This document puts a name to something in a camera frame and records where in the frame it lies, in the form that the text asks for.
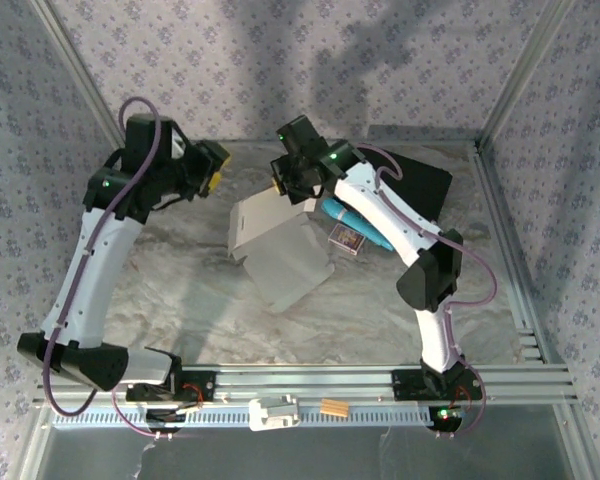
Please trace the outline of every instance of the gray marble surface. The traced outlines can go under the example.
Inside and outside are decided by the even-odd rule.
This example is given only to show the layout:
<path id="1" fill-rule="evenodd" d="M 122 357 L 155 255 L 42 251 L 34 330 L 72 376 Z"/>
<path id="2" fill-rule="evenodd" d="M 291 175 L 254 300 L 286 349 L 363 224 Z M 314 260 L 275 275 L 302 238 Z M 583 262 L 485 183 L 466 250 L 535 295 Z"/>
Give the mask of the gray marble surface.
<path id="1" fill-rule="evenodd" d="M 404 265 L 365 243 L 357 257 L 326 244 L 335 273 L 281 314 L 270 312 L 244 268 L 227 255 L 233 204 L 271 185 L 277 144 L 231 144 L 233 161 L 212 196 L 152 215 L 136 242 L 109 309 L 106 340 L 173 351 L 192 363 L 416 363 L 421 340 L 414 312 L 400 299 Z M 450 171 L 454 178 L 440 225 L 499 268 L 487 213 L 462 150 L 387 147 Z M 311 214 L 323 238 L 335 225 Z M 481 267 L 465 259 L 459 299 L 488 291 Z M 456 337 L 480 364 L 519 362 L 520 345 L 504 288 L 488 306 L 458 309 Z"/>

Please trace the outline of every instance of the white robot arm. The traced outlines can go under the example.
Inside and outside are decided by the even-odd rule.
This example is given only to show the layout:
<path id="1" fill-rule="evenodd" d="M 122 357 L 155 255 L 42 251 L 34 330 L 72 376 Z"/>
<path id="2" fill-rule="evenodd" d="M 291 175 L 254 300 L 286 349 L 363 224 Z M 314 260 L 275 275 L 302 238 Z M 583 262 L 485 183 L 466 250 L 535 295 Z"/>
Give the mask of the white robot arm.
<path id="1" fill-rule="evenodd" d="M 418 215 L 376 178 L 362 152 L 344 140 L 328 145 L 305 116 L 279 129 L 278 136 L 288 152 L 271 162 L 281 195 L 296 204 L 329 192 L 364 217 L 399 254 L 407 270 L 396 286 L 417 315 L 425 383 L 434 393 L 444 394 L 464 371 L 451 322 L 445 318 L 462 262 L 461 252 L 447 242 L 462 244 L 462 237 Z"/>
<path id="2" fill-rule="evenodd" d="M 154 138 L 157 132 L 161 132 L 159 140 Z M 176 133 L 184 149 L 180 148 L 174 156 L 172 138 Z M 155 148 L 155 142 L 158 148 L 145 170 L 145 159 L 151 158 L 148 152 Z M 42 366 L 45 388 L 48 375 L 53 372 L 94 390 L 110 391 L 119 384 L 142 385 L 151 398 L 191 400 L 192 392 L 182 391 L 178 357 L 153 349 L 134 350 L 104 343 L 104 322 L 122 266 L 149 214 L 174 201 L 206 197 L 229 159 L 229 153 L 218 143 L 189 143 L 169 118 L 129 118 L 125 147 L 116 150 L 89 180 L 80 238 L 58 298 L 41 331 L 24 333 L 18 341 L 18 351 Z M 114 169 L 119 160 L 120 168 Z M 144 174 L 135 183 L 132 179 L 137 172 Z M 123 190 L 128 193 L 122 194 L 122 200 L 102 227 L 97 227 L 107 207 L 115 204 L 114 199 Z M 163 196 L 173 194 L 178 195 L 177 200 L 156 208 Z M 93 243 L 96 229 L 99 231 Z M 78 271 L 81 276 L 75 288 Z"/>
<path id="3" fill-rule="evenodd" d="M 385 204 L 375 189 L 376 172 L 369 162 L 357 163 L 346 171 L 346 177 L 338 179 L 334 195 L 354 208 L 367 219 L 393 245 L 407 268 L 412 267 L 421 257 L 422 251 L 429 251 L 435 240 L 423 236 L 398 218 Z M 442 230 L 418 215 L 384 182 L 380 188 L 391 203 L 412 219 L 422 229 L 441 235 Z M 406 288 L 418 288 L 410 285 Z M 458 351 L 450 343 L 444 321 L 444 303 L 435 311 L 416 309 L 420 336 L 422 338 L 422 361 L 434 371 L 443 373 L 458 362 Z"/>

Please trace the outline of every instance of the wall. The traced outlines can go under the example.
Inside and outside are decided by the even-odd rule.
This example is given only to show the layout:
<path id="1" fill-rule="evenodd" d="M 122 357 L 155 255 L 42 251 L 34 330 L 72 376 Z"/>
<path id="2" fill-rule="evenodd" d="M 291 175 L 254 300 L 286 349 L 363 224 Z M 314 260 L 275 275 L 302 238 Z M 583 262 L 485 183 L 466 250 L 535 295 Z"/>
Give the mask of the wall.
<path id="1" fill-rule="evenodd" d="M 536 309 L 600 452 L 600 0 L 576 3 L 492 154 Z"/>
<path id="2" fill-rule="evenodd" d="M 18 336 L 60 288 L 86 180 L 109 153 L 28 3 L 0 2 L 0 478 L 40 375 L 16 353 Z"/>
<path id="3" fill-rule="evenodd" d="M 449 140 L 476 136 L 545 2 L 55 4 L 112 108 L 147 95 L 192 138 L 273 139 L 305 113 L 331 138 Z"/>

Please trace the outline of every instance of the purple cable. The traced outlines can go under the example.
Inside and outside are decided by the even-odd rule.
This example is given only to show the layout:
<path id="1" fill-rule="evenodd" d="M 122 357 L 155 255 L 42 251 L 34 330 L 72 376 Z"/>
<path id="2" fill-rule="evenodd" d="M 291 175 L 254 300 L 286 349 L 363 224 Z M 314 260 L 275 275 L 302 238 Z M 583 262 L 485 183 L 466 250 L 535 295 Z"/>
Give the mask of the purple cable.
<path id="1" fill-rule="evenodd" d="M 138 183 L 140 178 L 142 178 L 142 176 L 145 174 L 145 172 L 151 165 L 151 162 L 153 161 L 153 157 L 155 156 L 156 152 L 158 151 L 158 146 L 160 144 L 160 135 L 162 133 L 162 126 L 159 121 L 160 114 L 158 113 L 158 110 L 153 105 L 153 103 L 151 103 L 146 98 L 131 97 L 122 104 L 122 106 L 120 107 L 120 111 L 118 113 L 118 125 L 120 126 L 120 130 L 122 132 L 125 131 L 124 113 L 125 113 L 127 107 L 129 107 L 129 105 L 132 104 L 133 102 L 144 103 L 147 107 L 149 107 L 149 110 L 151 110 L 151 113 L 153 114 L 153 116 L 156 119 L 156 129 L 155 129 L 155 132 L 153 135 L 153 143 L 151 144 L 151 149 L 149 150 L 149 153 L 147 154 L 147 158 L 145 158 L 144 162 L 142 163 L 142 165 L 140 166 L 138 171 L 131 178 L 129 183 L 127 183 L 123 187 L 123 189 L 120 190 L 120 192 L 114 197 L 114 199 L 107 206 L 104 213 L 98 220 L 98 223 L 96 223 L 96 226 L 93 229 L 93 232 L 91 233 L 91 236 L 89 237 L 89 240 L 87 241 L 86 246 L 84 247 L 84 250 L 86 252 L 91 252 L 93 250 L 93 246 L 95 245 L 96 241 L 98 240 L 98 235 L 100 234 L 100 231 L 104 227 L 105 222 L 109 219 L 109 215 L 111 215 L 111 213 L 115 210 L 115 208 L 118 206 L 120 201 Z M 85 270 L 85 268 L 87 266 L 87 262 L 89 261 L 90 258 L 91 258 L 91 255 L 82 255 L 82 257 L 80 258 L 80 262 L 78 263 L 78 268 L 76 269 L 76 273 L 75 273 L 73 280 L 71 281 L 71 285 L 69 287 L 69 292 L 67 293 L 67 297 L 65 299 L 64 305 L 62 306 L 62 310 L 60 310 L 60 315 L 58 316 L 58 322 L 57 322 L 58 326 L 53 329 L 53 332 L 51 333 L 51 336 L 49 338 L 49 343 L 47 343 L 47 348 L 44 352 L 44 361 L 43 361 L 43 366 L 42 366 L 42 386 L 44 388 L 44 393 L 45 393 L 45 396 L 47 397 L 47 400 L 49 401 L 49 404 L 51 404 L 51 408 L 53 408 L 53 410 L 58 415 L 62 415 L 64 417 L 75 417 L 75 416 L 78 416 L 81 413 L 83 413 L 87 408 L 89 408 L 89 405 L 91 404 L 91 402 L 93 401 L 93 398 L 95 397 L 95 395 L 97 393 L 97 390 L 94 389 L 91 392 L 91 394 L 89 395 L 89 397 L 87 398 L 87 400 L 85 401 L 84 405 L 82 405 L 82 407 L 80 407 L 78 410 L 76 410 L 74 412 L 68 412 L 66 410 L 63 410 L 60 407 L 60 405 L 58 405 L 55 398 L 53 397 L 53 392 L 51 391 L 51 356 L 53 353 L 53 347 L 55 346 L 55 344 L 58 340 L 58 337 L 60 336 L 60 332 L 62 331 L 62 328 L 65 326 L 65 321 L 66 321 L 67 315 L 69 314 L 69 310 L 71 309 L 71 305 L 73 304 L 73 300 L 76 296 L 76 292 L 78 291 L 78 286 L 80 285 L 80 280 L 82 279 L 82 275 L 84 274 L 84 270 Z"/>
<path id="2" fill-rule="evenodd" d="M 391 162 L 391 164 L 395 168 L 395 170 L 392 170 L 388 167 L 382 166 L 382 167 L 378 168 L 378 171 L 376 172 L 376 176 L 375 176 L 375 186 L 376 186 L 376 190 L 378 191 L 378 196 L 385 203 L 385 205 L 387 207 L 389 207 L 389 209 L 394 214 L 396 214 L 404 223 L 409 225 L 411 228 L 418 231 L 421 235 L 424 235 L 431 239 L 442 242 L 445 245 L 448 245 L 449 247 L 454 248 L 454 249 L 462 252 L 464 255 L 467 255 L 468 257 L 471 257 L 472 259 L 474 259 L 476 262 L 478 262 L 480 265 L 482 265 L 484 267 L 484 269 L 487 271 L 487 273 L 491 279 L 493 288 L 491 289 L 491 292 L 489 293 L 489 295 L 487 295 L 484 299 L 478 300 L 478 301 L 473 301 L 473 302 L 462 302 L 462 301 L 454 300 L 454 301 L 447 303 L 445 306 L 445 310 L 444 310 L 444 329 L 445 329 L 445 332 L 447 335 L 447 340 L 449 342 L 449 345 L 454 350 L 455 354 L 458 356 L 458 361 L 466 369 L 471 371 L 471 373 L 473 373 L 476 376 L 478 383 L 480 383 L 480 392 L 482 394 L 482 402 L 481 402 L 481 406 L 480 406 L 480 411 L 478 412 L 478 415 L 476 416 L 474 421 L 471 422 L 471 425 L 469 425 L 469 427 L 465 428 L 464 430 L 461 430 L 460 432 L 444 434 L 444 435 L 453 437 L 458 434 L 469 433 L 480 423 L 480 420 L 482 419 L 482 417 L 484 415 L 484 410 L 487 405 L 487 392 L 484 387 L 484 381 L 482 380 L 480 373 L 478 373 L 478 371 L 472 365 L 470 365 L 469 362 L 467 362 L 463 357 L 460 356 L 460 352 L 458 351 L 458 346 L 456 344 L 456 340 L 453 337 L 453 329 L 452 329 L 452 324 L 451 324 L 451 307 L 453 307 L 453 306 L 480 307 L 480 306 L 488 304 L 489 302 L 491 302 L 491 300 L 494 299 L 494 297 L 498 293 L 498 280 L 496 279 L 496 275 L 495 275 L 495 273 L 493 273 L 493 270 L 491 269 L 489 264 L 486 261 L 484 261 L 484 259 L 482 259 L 480 256 L 478 256 L 477 254 L 475 254 L 468 248 L 466 248 L 456 242 L 453 242 L 447 238 L 441 237 L 440 235 L 437 235 L 433 232 L 423 229 L 420 225 L 418 225 L 416 222 L 411 220 L 408 216 L 406 216 L 404 213 L 402 213 L 402 211 L 398 207 L 396 207 L 393 204 L 393 202 L 389 199 L 389 197 L 380 188 L 381 176 L 385 172 L 397 181 L 402 180 L 402 176 L 403 176 L 402 168 L 400 167 L 400 164 L 396 161 L 396 159 L 393 158 L 393 156 L 391 156 L 388 152 L 385 152 L 381 148 L 375 147 L 373 145 L 358 144 L 358 145 L 356 145 L 356 148 L 363 149 L 363 150 L 365 150 L 365 149 L 371 150 L 373 152 L 376 152 L 376 153 L 382 155 L 384 158 L 389 160 L 389 162 Z"/>
<path id="3" fill-rule="evenodd" d="M 140 435 L 144 435 L 145 437 L 156 438 L 156 434 L 147 432 L 145 430 L 142 430 L 139 427 L 136 427 L 133 423 L 131 423 L 131 421 L 127 417 L 124 416 L 124 413 L 122 413 L 122 410 L 120 410 L 120 407 L 118 406 L 118 399 L 116 398 L 116 388 L 117 388 L 117 386 L 113 387 L 113 390 L 111 390 L 111 403 L 113 404 L 113 409 L 116 411 L 116 413 L 118 414 L 120 419 L 124 423 L 126 423 L 127 426 L 134 432 L 136 432 Z"/>

